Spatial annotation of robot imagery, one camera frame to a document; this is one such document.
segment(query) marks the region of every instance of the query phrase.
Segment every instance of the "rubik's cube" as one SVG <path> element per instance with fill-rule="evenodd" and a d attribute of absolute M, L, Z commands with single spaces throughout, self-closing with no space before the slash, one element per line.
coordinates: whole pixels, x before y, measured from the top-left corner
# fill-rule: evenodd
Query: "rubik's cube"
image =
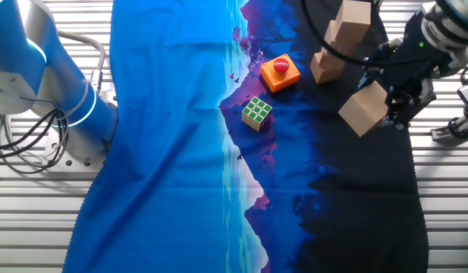
<path fill-rule="evenodd" d="M 272 107 L 257 97 L 249 102 L 242 111 L 242 121 L 254 130 L 260 131 L 271 116 Z"/>

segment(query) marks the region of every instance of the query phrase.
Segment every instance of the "metal table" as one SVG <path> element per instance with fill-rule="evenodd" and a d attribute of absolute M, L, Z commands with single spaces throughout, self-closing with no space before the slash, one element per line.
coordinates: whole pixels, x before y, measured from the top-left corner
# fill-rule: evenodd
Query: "metal table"
<path fill-rule="evenodd" d="M 112 0 L 48 0 L 60 30 L 100 41 L 108 52 Z M 422 1 L 385 0 L 380 9 L 389 39 L 402 36 L 405 22 Z M 92 47 L 63 39 L 65 48 L 87 77 L 98 53 Z M 430 273 L 468 273 L 468 142 L 457 148 L 433 143 L 429 130 L 462 114 L 456 94 L 459 76 L 435 83 L 438 100 L 423 110 L 410 128 L 419 194 L 430 244 Z M 109 65 L 103 96 L 114 102 Z M 38 118 L 16 115 L 12 130 L 23 135 Z M 46 140 L 36 152 L 45 149 Z M 0 273 L 58 273 L 64 262 L 75 218 L 93 179 L 37 174 L 22 177 L 0 165 Z"/>

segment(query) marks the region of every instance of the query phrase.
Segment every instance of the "cable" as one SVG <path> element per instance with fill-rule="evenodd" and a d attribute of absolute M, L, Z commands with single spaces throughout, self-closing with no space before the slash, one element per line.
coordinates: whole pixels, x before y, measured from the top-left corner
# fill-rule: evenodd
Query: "cable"
<path fill-rule="evenodd" d="M 82 100 L 79 102 L 79 104 L 78 104 L 77 106 L 75 106 L 74 108 L 72 108 L 68 113 L 65 113 L 65 111 L 64 111 L 62 108 L 58 107 L 58 105 L 57 105 L 56 103 L 54 103 L 53 101 L 48 100 L 48 99 L 28 99 L 28 98 L 23 98 L 23 97 L 21 97 L 21 98 L 22 98 L 22 99 L 29 100 L 29 101 L 32 101 L 32 102 L 49 103 L 50 105 L 52 105 L 53 107 L 55 107 L 55 109 L 57 109 L 57 110 L 59 110 L 61 113 L 63 113 L 64 117 L 63 117 L 63 118 L 59 118 L 57 121 L 64 120 L 64 119 L 66 120 L 66 122 L 67 122 L 67 127 L 66 127 L 66 131 L 65 131 L 65 136 L 68 137 L 69 130 L 70 130 L 70 129 L 69 129 L 69 126 L 68 126 L 68 124 L 69 124 L 69 123 L 68 123 L 68 117 L 69 117 L 70 115 L 72 115 L 72 114 L 83 104 L 83 102 L 85 101 L 85 98 L 86 98 L 86 94 L 87 94 L 87 92 L 88 92 L 88 91 L 87 91 L 88 89 L 89 89 L 89 88 L 88 88 L 88 84 L 87 84 L 87 87 L 86 87 L 86 89 L 85 89 L 85 94 L 83 95 Z M 64 141 L 64 140 L 62 140 L 62 141 L 58 144 L 57 148 L 63 144 L 63 141 Z M 44 158 L 47 158 L 47 157 L 49 157 L 50 155 L 52 155 L 52 154 L 55 152 L 55 150 L 56 150 L 57 148 L 54 148 L 53 151 L 50 152 L 48 155 L 45 155 Z"/>
<path fill-rule="evenodd" d="M 57 110 L 53 110 L 52 111 L 52 116 L 50 118 L 50 121 L 48 123 L 48 125 L 45 127 L 45 130 L 34 140 L 32 141 L 29 145 L 15 151 L 15 152 L 11 152 L 11 153 L 8 153 L 8 154 L 2 154 L 2 151 L 0 150 L 0 159 L 3 159 L 3 158 L 7 158 L 7 157 L 10 157 L 10 156 L 15 156 L 15 155 L 18 155 L 22 152 L 25 152 L 27 151 L 29 148 L 33 147 L 35 144 L 37 144 L 45 135 L 46 133 L 48 133 L 48 130 L 50 129 L 50 127 L 52 126 L 52 123 L 53 121 L 55 120 L 55 118 L 57 117 Z M 39 124 L 41 124 L 41 122 L 45 121 L 46 118 L 42 118 L 42 120 L 39 121 Z"/>
<path fill-rule="evenodd" d="M 6 116 L 3 116 L 0 118 L 0 127 L 1 125 L 4 125 L 3 123 L 5 123 L 7 121 L 7 117 Z M 57 120 L 57 123 L 59 125 L 59 128 L 60 130 L 58 131 L 58 134 L 59 134 L 59 138 L 62 139 L 63 135 L 62 135 L 62 128 L 66 128 L 68 127 L 68 124 L 66 122 L 66 119 L 64 121 L 59 121 Z M 22 160 L 24 160 L 24 162 L 26 162 L 28 165 L 31 165 L 33 167 L 36 167 L 36 168 L 39 168 L 38 170 L 35 170 L 35 171 L 22 171 L 22 170 L 18 170 L 16 169 L 14 166 L 12 166 L 7 160 L 6 158 L 3 158 L 3 162 L 10 168 L 12 169 L 13 171 L 16 171 L 17 173 L 19 174 L 38 174 L 48 168 L 51 168 L 55 165 L 57 165 L 60 160 L 63 158 L 64 154 L 65 154 L 65 150 L 67 148 L 67 143 L 68 143 L 68 136 L 65 136 L 65 139 L 64 139 L 64 145 L 63 146 L 59 146 L 58 149 L 56 150 L 56 153 L 55 153 L 55 156 L 53 157 L 52 160 L 49 161 L 49 163 L 47 165 L 38 165 L 38 164 L 35 164 L 33 162 L 30 162 L 28 161 L 26 158 L 22 157 L 19 153 L 17 154 Z"/>
<path fill-rule="evenodd" d="M 460 80 L 461 84 L 464 86 L 468 86 L 468 79 L 466 78 L 465 74 L 468 72 L 468 67 L 466 67 L 463 72 L 461 72 Z"/>
<path fill-rule="evenodd" d="M 330 44 L 328 44 L 325 41 L 325 38 L 321 36 L 319 31 L 316 29 L 313 20 L 311 20 L 311 17 L 308 12 L 308 7 L 306 5 L 306 0 L 301 0 L 301 9 L 303 10 L 304 17 L 306 18 L 306 21 L 308 23 L 308 27 L 315 36 L 315 38 L 322 44 L 322 46 L 330 52 L 333 56 L 341 59 L 342 61 L 346 61 L 347 63 L 350 64 L 356 64 L 359 66 L 365 66 L 365 67 L 379 67 L 379 68 L 384 68 L 384 67 L 392 67 L 392 66 L 398 66 L 398 65 L 405 65 L 405 64 L 414 64 L 418 63 L 421 61 L 427 61 L 429 57 L 424 57 L 424 58 L 415 58 L 415 59 L 409 59 L 405 61 L 395 61 L 395 62 L 386 62 L 386 61 L 362 61 L 359 59 L 351 58 L 350 56 L 346 56 L 344 54 L 341 54 L 338 50 L 334 49 L 331 47 Z"/>
<path fill-rule="evenodd" d="M 45 115 L 40 121 L 38 121 L 38 123 L 36 123 L 29 131 L 28 133 L 25 133 L 25 135 L 23 137 L 21 137 L 18 141 L 14 142 L 14 143 L 9 143 L 7 145 L 3 145 L 3 146 L 0 146 L 0 149 L 8 149 L 8 148 L 11 148 L 12 146 L 16 146 L 20 143 L 22 143 L 27 137 L 29 137 L 39 126 L 40 124 L 42 124 L 44 121 L 46 121 L 48 118 L 50 118 L 50 116 L 52 116 L 53 114 L 55 114 L 55 111 L 51 111 L 49 112 L 47 115 Z"/>
<path fill-rule="evenodd" d="M 85 37 L 85 36 L 75 34 L 75 33 L 68 33 L 62 30 L 58 30 L 58 35 L 65 39 L 72 39 L 78 42 L 89 43 L 95 49 L 99 50 L 99 54 L 100 54 L 99 63 L 97 64 L 96 70 L 98 71 L 102 70 L 102 68 L 104 67 L 104 61 L 105 61 L 105 49 L 100 42 L 97 42 L 94 39 L 89 38 L 89 37 Z"/>

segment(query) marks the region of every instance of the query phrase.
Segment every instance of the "fabric mat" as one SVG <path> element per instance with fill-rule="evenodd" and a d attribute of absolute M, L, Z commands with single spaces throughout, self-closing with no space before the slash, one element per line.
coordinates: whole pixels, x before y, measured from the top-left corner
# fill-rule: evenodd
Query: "fabric mat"
<path fill-rule="evenodd" d="M 341 0 L 308 2 L 324 33 Z M 356 56 L 386 39 L 374 9 Z M 320 50 L 300 0 L 115 0 L 119 124 L 64 272 L 426 272 L 409 134 L 359 138 L 338 110 L 361 68 L 317 86 Z M 285 53 L 301 79 L 271 96 L 259 68 Z"/>

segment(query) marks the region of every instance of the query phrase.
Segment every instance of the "wooden cube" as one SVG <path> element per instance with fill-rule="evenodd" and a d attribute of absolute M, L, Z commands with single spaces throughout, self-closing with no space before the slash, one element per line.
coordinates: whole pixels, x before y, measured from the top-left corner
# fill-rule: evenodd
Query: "wooden cube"
<path fill-rule="evenodd" d="M 326 83 L 328 81 L 336 80 L 341 76 L 343 72 L 343 67 L 341 69 L 334 69 L 334 70 L 325 70 L 319 66 L 320 61 L 323 58 L 323 53 L 318 52 L 314 54 L 313 60 L 311 61 L 311 72 L 315 77 L 317 84 Z"/>
<path fill-rule="evenodd" d="M 344 0 L 336 18 L 336 41 L 356 42 L 363 41 L 370 28 L 372 4 Z"/>
<path fill-rule="evenodd" d="M 387 92 L 376 81 L 353 94 L 338 112 L 360 137 L 387 115 Z"/>
<path fill-rule="evenodd" d="M 358 43 L 336 40 L 338 27 L 339 26 L 336 20 L 330 21 L 328 29 L 326 30 L 325 41 L 328 44 L 330 44 L 331 47 L 339 51 L 341 54 L 351 57 L 355 54 L 356 48 L 358 47 Z M 330 55 L 325 48 L 322 49 L 322 52 L 323 54 Z"/>

